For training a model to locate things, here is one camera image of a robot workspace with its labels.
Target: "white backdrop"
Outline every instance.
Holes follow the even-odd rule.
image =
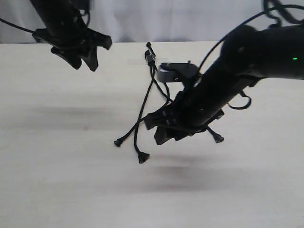
[[[213,41],[261,11],[262,0],[93,0],[91,28],[114,42]],[[282,0],[302,4],[303,0]],[[297,11],[299,18],[304,18]],[[43,28],[29,0],[0,0],[0,17],[29,29]],[[258,29],[271,23],[256,20]],[[34,42],[30,34],[0,23],[0,42]]]

